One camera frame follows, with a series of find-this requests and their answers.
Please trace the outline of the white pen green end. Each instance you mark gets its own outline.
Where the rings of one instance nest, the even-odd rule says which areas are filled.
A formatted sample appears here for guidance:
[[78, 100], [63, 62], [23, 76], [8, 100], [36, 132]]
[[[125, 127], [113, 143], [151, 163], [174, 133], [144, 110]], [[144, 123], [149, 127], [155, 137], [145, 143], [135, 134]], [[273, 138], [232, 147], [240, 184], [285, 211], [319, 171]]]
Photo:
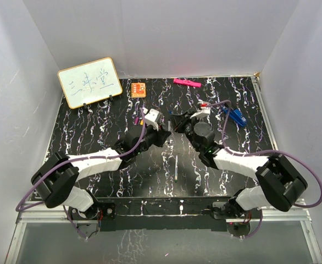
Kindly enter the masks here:
[[175, 172], [174, 172], [174, 182], [176, 183], [178, 181], [178, 155], [175, 157]]

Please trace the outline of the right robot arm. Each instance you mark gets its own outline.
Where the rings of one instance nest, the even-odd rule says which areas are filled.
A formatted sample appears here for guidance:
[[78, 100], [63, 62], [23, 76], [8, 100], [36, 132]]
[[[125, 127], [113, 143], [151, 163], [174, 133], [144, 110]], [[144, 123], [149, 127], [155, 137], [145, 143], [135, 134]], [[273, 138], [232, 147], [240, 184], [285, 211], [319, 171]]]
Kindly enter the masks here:
[[195, 113], [171, 114], [169, 119], [174, 132], [185, 134], [206, 167], [232, 171], [259, 183], [240, 189], [221, 206], [210, 205], [208, 208], [214, 217], [243, 218], [250, 210], [264, 206], [287, 212], [308, 187], [307, 181], [283, 154], [230, 154], [215, 142], [210, 124], [199, 121]]

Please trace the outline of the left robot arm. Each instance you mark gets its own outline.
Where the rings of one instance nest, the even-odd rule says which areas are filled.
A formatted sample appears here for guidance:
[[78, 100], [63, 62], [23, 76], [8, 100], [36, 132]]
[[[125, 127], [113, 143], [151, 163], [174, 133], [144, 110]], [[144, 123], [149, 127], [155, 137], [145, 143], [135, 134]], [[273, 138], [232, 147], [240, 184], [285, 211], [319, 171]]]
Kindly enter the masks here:
[[152, 145], [162, 147], [171, 135], [162, 126], [156, 130], [149, 125], [138, 142], [141, 131], [141, 126], [133, 127], [111, 147], [90, 154], [91, 159], [89, 155], [68, 156], [63, 151], [56, 152], [32, 176], [31, 183], [36, 184], [56, 165], [70, 161], [53, 171], [36, 191], [48, 208], [68, 206], [79, 211], [81, 217], [94, 219], [99, 211], [98, 201], [89, 190], [75, 186], [76, 182], [98, 173], [122, 170]]

